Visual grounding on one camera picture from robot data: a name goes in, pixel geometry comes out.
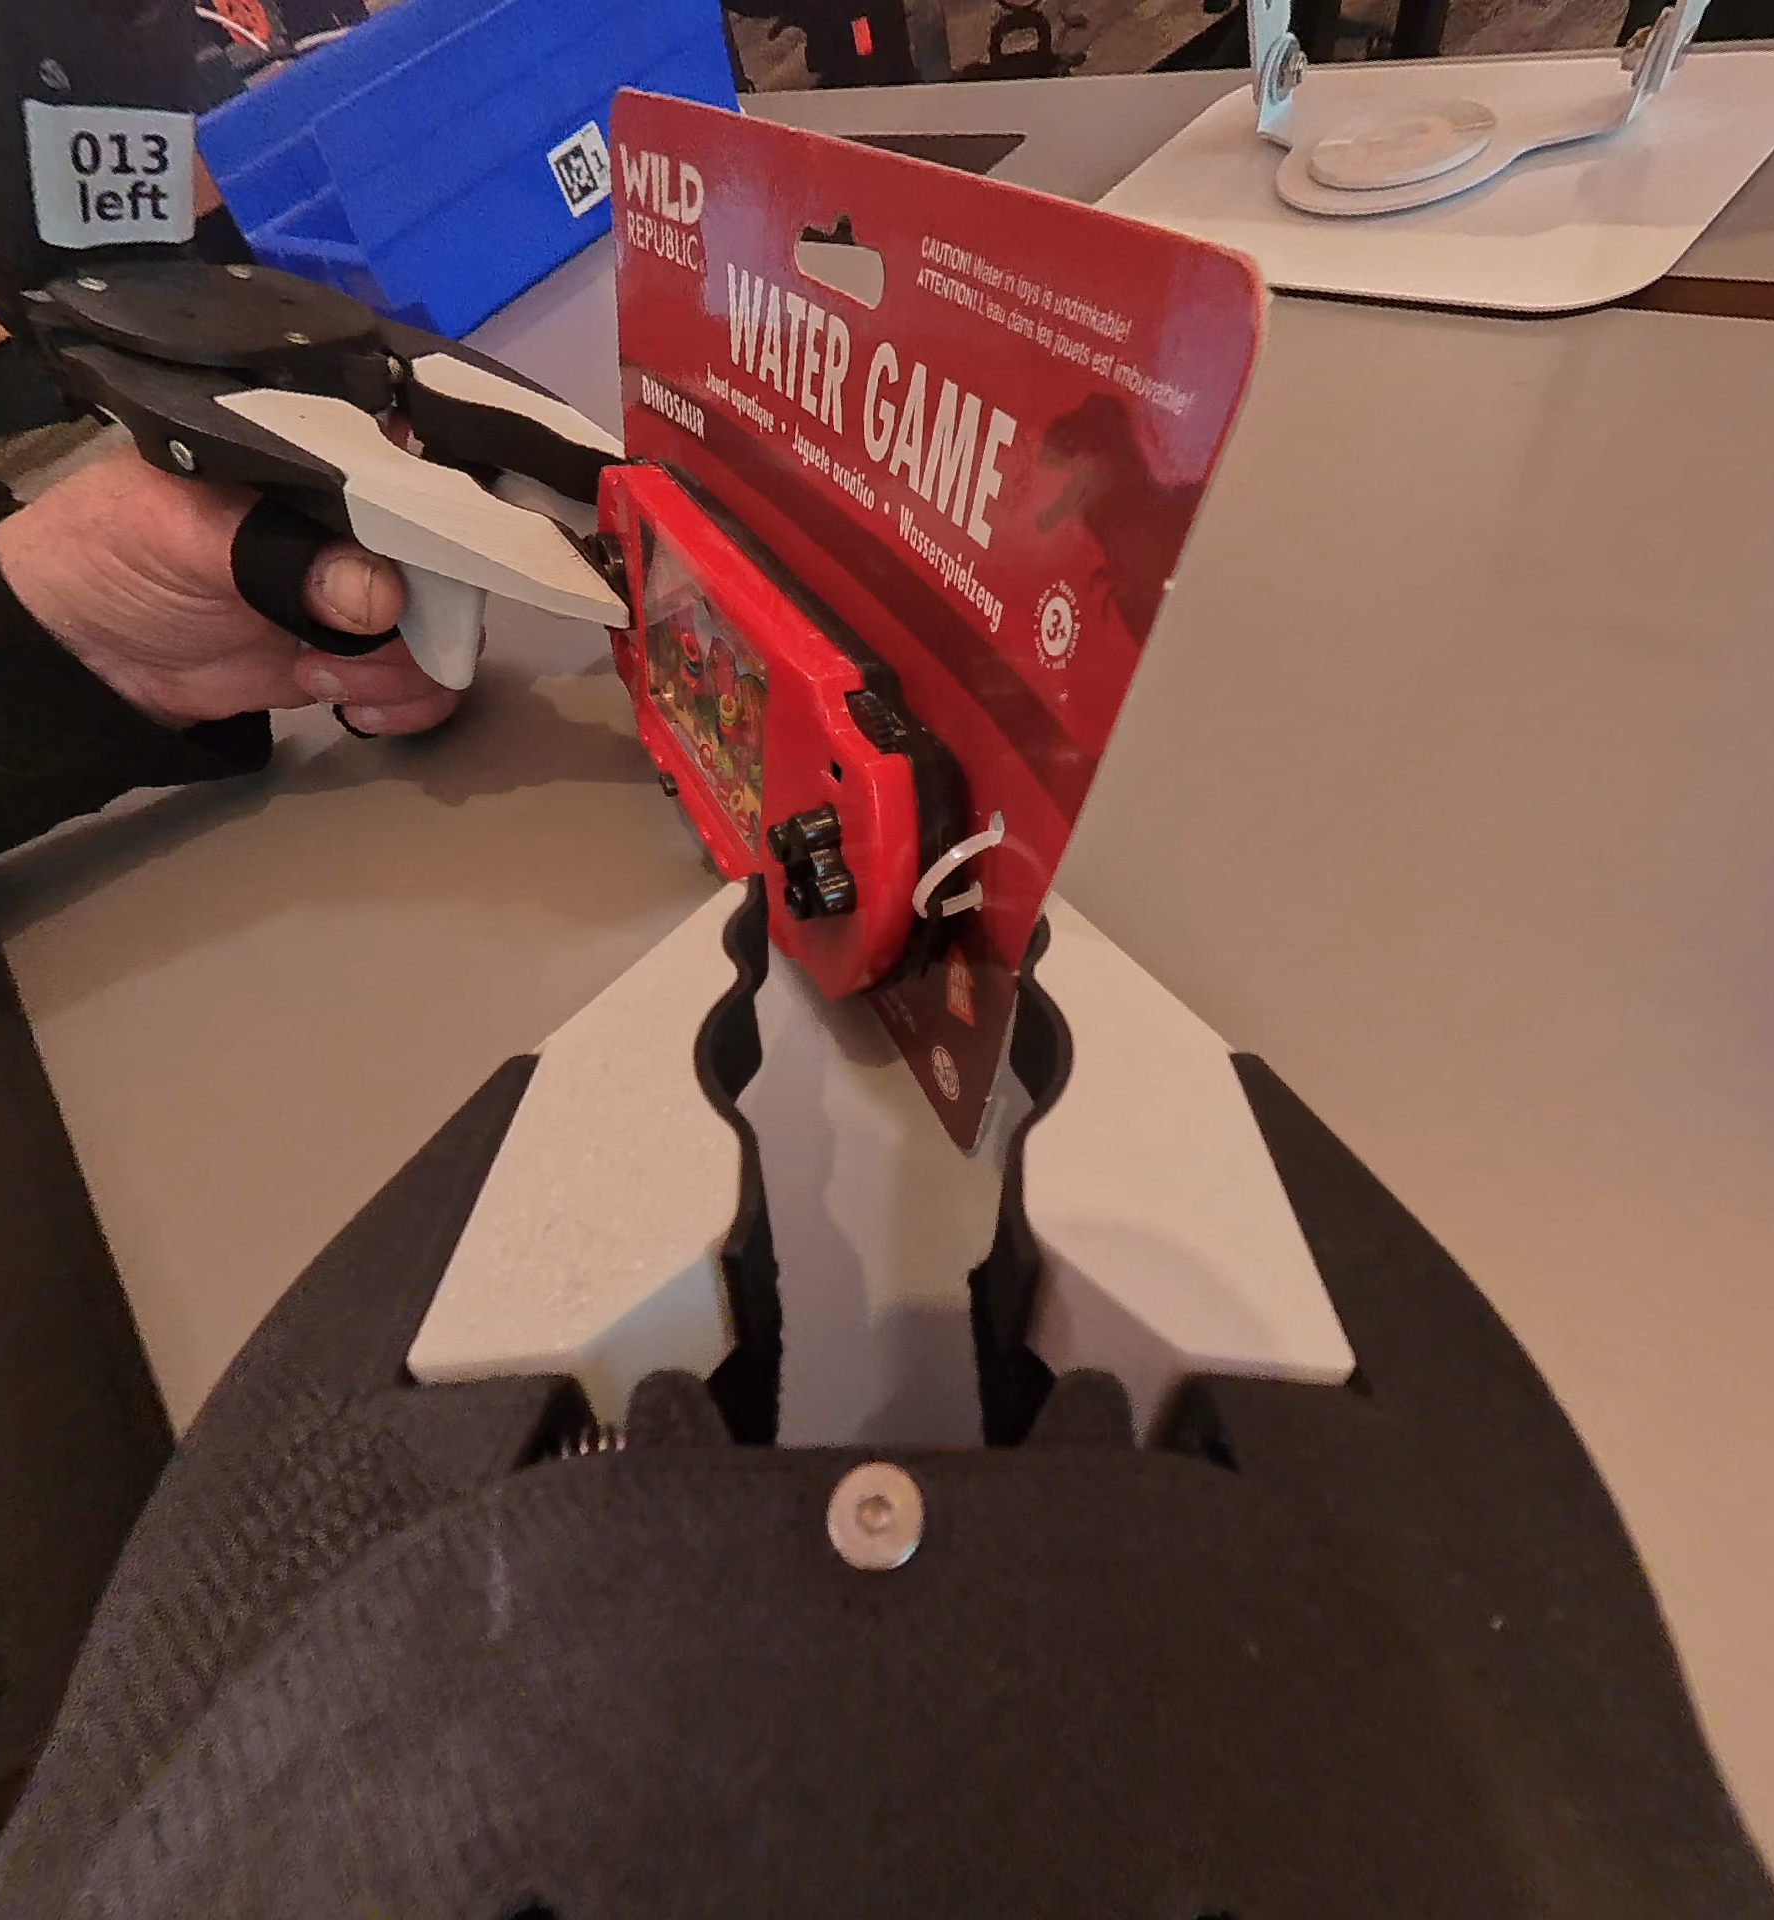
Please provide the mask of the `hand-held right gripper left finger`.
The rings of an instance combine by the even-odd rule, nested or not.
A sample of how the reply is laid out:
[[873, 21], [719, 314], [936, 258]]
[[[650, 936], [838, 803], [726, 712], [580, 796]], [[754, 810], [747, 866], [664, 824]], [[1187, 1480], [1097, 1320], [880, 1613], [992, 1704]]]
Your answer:
[[405, 1368], [566, 1375], [622, 1424], [657, 1368], [712, 1389], [740, 1445], [782, 1424], [782, 1292], [761, 1145], [761, 880], [719, 887], [545, 1047]]

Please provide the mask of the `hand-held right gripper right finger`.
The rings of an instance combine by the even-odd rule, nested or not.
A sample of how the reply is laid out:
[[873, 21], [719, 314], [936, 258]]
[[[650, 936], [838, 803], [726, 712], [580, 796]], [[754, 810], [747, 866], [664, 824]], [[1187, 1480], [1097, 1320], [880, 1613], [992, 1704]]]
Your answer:
[[1138, 1445], [1222, 1445], [1208, 1375], [1355, 1375], [1229, 1040], [1069, 901], [1027, 943], [985, 1145], [985, 1445], [1020, 1445], [1076, 1368], [1124, 1389]]

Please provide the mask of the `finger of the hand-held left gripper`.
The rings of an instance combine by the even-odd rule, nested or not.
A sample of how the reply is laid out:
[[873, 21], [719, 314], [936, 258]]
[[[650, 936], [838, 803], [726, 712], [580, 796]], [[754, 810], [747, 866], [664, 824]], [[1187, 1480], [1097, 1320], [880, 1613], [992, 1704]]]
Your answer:
[[566, 531], [594, 531], [601, 468], [629, 454], [601, 419], [461, 342], [398, 342], [398, 363], [419, 461], [461, 468]]
[[629, 600], [580, 559], [580, 545], [475, 475], [405, 454], [370, 412], [314, 391], [230, 391], [237, 419], [342, 468], [349, 538], [391, 566], [482, 586], [545, 614], [629, 628]]

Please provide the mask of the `red carded water game toy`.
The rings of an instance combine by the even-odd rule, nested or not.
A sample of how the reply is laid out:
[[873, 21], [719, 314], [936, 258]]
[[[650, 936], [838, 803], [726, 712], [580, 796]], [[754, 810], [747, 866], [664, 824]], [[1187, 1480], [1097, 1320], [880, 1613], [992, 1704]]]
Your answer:
[[1257, 370], [1257, 258], [657, 91], [608, 154], [636, 733], [971, 1152]]

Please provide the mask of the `person's left forearm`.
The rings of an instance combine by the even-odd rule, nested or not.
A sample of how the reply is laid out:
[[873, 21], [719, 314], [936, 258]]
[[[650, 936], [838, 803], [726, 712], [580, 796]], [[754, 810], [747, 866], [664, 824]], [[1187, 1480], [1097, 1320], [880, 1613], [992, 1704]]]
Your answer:
[[230, 782], [265, 761], [265, 712], [168, 733], [91, 677], [0, 579], [0, 852], [133, 789]]

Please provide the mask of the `person's left hand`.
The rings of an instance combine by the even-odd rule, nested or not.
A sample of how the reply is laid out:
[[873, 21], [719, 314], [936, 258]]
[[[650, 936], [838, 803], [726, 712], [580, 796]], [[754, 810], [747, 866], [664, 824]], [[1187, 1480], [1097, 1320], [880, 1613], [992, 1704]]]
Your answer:
[[342, 705], [356, 733], [433, 733], [461, 691], [405, 642], [321, 656], [230, 579], [251, 489], [203, 489], [133, 447], [0, 517], [7, 593], [126, 705], [189, 733], [230, 712]]

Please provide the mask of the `blue plastic bin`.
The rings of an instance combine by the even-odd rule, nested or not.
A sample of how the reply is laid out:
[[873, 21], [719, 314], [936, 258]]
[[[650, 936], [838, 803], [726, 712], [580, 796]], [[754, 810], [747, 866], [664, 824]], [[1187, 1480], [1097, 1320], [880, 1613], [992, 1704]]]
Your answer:
[[203, 112], [203, 168], [258, 265], [468, 335], [670, 161], [615, 140], [615, 91], [733, 112], [712, 0], [412, 0]]

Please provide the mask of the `white monitor stand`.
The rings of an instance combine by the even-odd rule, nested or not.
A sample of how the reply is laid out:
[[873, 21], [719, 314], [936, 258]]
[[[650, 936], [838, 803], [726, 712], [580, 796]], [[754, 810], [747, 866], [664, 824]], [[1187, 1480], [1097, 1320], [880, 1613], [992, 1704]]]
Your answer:
[[[1327, 189], [1313, 147], [1418, 112], [1495, 112], [1488, 147], [1425, 189]], [[1097, 209], [1250, 251], [1278, 293], [1578, 314], [1655, 286], [1774, 154], [1774, 49], [1690, 49], [1634, 105], [1599, 56], [1320, 63], [1285, 147], [1250, 91], [1215, 98]]]

